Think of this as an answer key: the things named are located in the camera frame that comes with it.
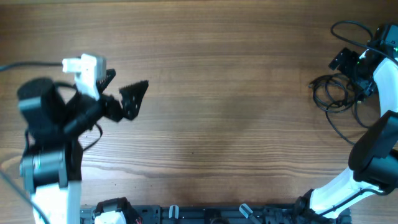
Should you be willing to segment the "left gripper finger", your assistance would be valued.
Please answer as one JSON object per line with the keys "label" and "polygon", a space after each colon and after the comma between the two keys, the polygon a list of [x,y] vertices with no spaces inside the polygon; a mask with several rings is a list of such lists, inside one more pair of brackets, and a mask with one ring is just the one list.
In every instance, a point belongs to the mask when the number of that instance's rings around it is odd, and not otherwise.
{"label": "left gripper finger", "polygon": [[124,111],[124,117],[129,120],[134,120],[141,108],[141,104],[144,95],[149,87],[148,80],[141,80],[137,83],[124,86],[119,89],[119,93],[122,96],[122,107]]}
{"label": "left gripper finger", "polygon": [[96,81],[96,87],[99,93],[103,93],[108,85],[112,82],[113,78],[116,76],[115,69],[107,69],[106,76],[103,79]]}

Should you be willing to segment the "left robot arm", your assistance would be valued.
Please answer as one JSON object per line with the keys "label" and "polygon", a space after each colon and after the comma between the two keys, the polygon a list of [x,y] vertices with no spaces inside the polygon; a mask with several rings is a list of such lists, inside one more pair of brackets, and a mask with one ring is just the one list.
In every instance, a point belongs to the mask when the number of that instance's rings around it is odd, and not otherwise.
{"label": "left robot arm", "polygon": [[81,162],[85,148],[78,138],[105,117],[134,120],[149,87],[147,80],[124,86],[118,101],[103,92],[115,77],[113,69],[96,81],[99,98],[76,91],[64,102],[58,89],[70,84],[47,77],[23,84],[17,91],[19,110],[27,121],[27,144],[20,163],[24,188],[30,194],[37,223],[80,223]]}

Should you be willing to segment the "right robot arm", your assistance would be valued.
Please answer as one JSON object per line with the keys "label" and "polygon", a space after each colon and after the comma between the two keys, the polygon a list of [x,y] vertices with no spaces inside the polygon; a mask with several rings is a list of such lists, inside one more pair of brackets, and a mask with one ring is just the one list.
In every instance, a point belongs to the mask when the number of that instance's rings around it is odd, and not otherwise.
{"label": "right robot arm", "polygon": [[377,93],[380,118],[352,143],[348,167],[341,174],[297,199],[290,215],[294,223],[342,223],[350,206],[397,188],[397,24],[386,23],[371,32],[352,21],[369,34],[368,42],[361,44],[335,32],[343,23],[334,23],[331,34],[365,51],[343,48],[329,64],[338,73],[310,82],[313,100],[325,114],[351,109],[358,118],[358,103]]}

